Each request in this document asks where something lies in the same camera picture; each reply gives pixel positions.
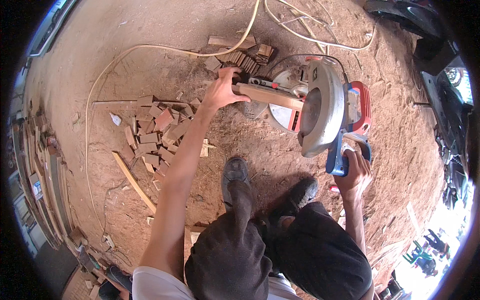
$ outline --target sawdust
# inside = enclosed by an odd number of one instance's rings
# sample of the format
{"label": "sawdust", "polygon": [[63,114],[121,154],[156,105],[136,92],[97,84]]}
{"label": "sawdust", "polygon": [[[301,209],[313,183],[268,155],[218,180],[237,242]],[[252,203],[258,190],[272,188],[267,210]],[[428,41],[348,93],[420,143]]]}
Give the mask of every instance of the sawdust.
{"label": "sawdust", "polygon": [[[286,7],[270,1],[274,13],[291,17]],[[323,16],[324,11],[313,0],[292,1],[299,8]],[[340,42],[360,47],[372,32],[371,19],[356,1],[323,0],[335,20],[333,29]],[[217,50],[206,46],[210,35],[236,36],[236,31],[250,18],[252,1],[196,2],[168,1],[161,5],[146,0],[79,2],[57,39],[52,51],[35,59],[27,77],[26,104],[33,103],[33,112],[43,109],[65,153],[72,172],[68,178],[74,223],[87,235],[89,243],[99,251],[108,247],[100,242],[102,229],[95,220],[86,185],[84,161],[85,104],[93,80],[110,60],[122,50],[140,43],[161,43],[201,51]],[[332,40],[324,30],[315,28],[320,39]],[[296,31],[308,34],[300,24],[291,24]],[[346,50],[330,48],[330,53],[345,65],[350,80],[360,80],[370,87],[373,126],[369,141],[372,146],[374,181],[364,195],[364,213],[369,217],[365,226],[370,262],[384,254],[382,245],[402,241],[403,247],[383,256],[375,265],[379,275],[376,285],[388,281],[388,276],[415,235],[405,209],[412,202],[420,227],[430,219],[442,187],[442,166],[433,139],[433,116],[428,110],[412,107],[412,102],[425,102],[424,93],[414,85],[411,53],[415,38],[396,25],[381,22],[370,48],[358,52],[363,66]],[[314,43],[296,38],[274,24],[259,10],[252,28],[258,44],[275,47],[271,61],[293,53],[319,53]],[[159,99],[190,102],[205,93],[203,80],[215,75],[204,68],[205,59],[166,53],[161,50],[136,50],[108,72],[101,80],[92,101],[131,100],[156,95]],[[269,67],[261,67],[259,75],[267,75]],[[79,113],[72,125],[71,116]],[[113,111],[128,122],[128,111]],[[106,232],[120,251],[132,262],[129,266],[122,255],[103,254],[107,260],[132,272],[147,245],[152,216],[135,190],[121,187],[106,195],[106,191],[121,184],[125,177],[118,168],[112,150],[121,150],[125,135],[123,127],[113,124],[107,111],[92,113],[89,131],[89,172],[96,210],[102,222],[106,207]],[[282,132],[260,120],[248,121],[237,104],[221,109],[206,135],[208,157],[202,157],[187,202],[186,225],[207,225],[225,209],[220,191],[223,164],[233,155],[244,157],[258,200],[258,211],[268,211],[276,199],[302,176],[313,174],[320,183],[318,201],[333,212],[337,219],[342,209],[338,194],[328,188],[333,178],[325,174],[326,154],[314,159],[303,158],[294,134]],[[137,163],[132,173],[152,201],[157,190],[152,176],[143,164]],[[385,233],[384,225],[395,218]]]}

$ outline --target blue saw handle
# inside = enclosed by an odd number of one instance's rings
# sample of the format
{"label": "blue saw handle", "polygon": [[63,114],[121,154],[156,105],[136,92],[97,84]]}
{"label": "blue saw handle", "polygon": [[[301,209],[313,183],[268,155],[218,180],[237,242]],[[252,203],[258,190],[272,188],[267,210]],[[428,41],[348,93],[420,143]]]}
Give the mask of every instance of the blue saw handle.
{"label": "blue saw handle", "polygon": [[372,149],[370,148],[367,137],[353,132],[346,132],[346,130],[341,129],[338,132],[337,137],[330,144],[330,147],[328,147],[327,163],[325,165],[325,170],[328,174],[341,177],[348,174],[348,158],[341,155],[342,138],[344,136],[357,142],[360,146],[363,158],[367,159],[370,163],[372,162]]}

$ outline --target red saw handle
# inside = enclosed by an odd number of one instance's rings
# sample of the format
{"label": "red saw handle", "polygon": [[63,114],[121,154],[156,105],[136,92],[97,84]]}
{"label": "red saw handle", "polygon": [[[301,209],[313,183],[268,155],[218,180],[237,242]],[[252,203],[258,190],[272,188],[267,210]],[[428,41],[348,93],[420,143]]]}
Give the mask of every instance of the red saw handle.
{"label": "red saw handle", "polygon": [[352,124],[352,131],[358,134],[366,134],[372,125],[372,110],[370,108],[370,91],[360,81],[352,81],[352,89],[360,93],[360,120]]}

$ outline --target white shirt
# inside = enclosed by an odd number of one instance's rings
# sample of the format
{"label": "white shirt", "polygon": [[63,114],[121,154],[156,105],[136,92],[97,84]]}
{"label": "white shirt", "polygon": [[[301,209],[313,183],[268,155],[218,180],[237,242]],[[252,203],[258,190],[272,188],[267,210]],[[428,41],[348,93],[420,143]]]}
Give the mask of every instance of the white shirt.
{"label": "white shirt", "polygon": [[[195,300],[192,292],[174,276],[147,266],[133,272],[133,300]],[[267,300],[301,300],[285,278],[268,278]]]}

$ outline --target hand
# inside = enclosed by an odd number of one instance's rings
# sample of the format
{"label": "hand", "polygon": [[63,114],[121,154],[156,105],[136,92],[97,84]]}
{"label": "hand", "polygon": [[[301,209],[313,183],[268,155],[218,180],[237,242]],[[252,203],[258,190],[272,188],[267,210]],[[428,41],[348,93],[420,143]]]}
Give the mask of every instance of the hand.
{"label": "hand", "polygon": [[218,72],[219,78],[212,82],[205,94],[202,106],[208,110],[217,111],[225,105],[238,102],[250,102],[248,96],[238,96],[232,92],[232,78],[239,77],[235,72],[241,72],[240,68],[223,68]]}
{"label": "hand", "polygon": [[345,204],[361,204],[361,195],[372,181],[370,162],[363,158],[360,151],[345,150],[348,158],[348,174],[345,177],[334,175],[334,180]]}

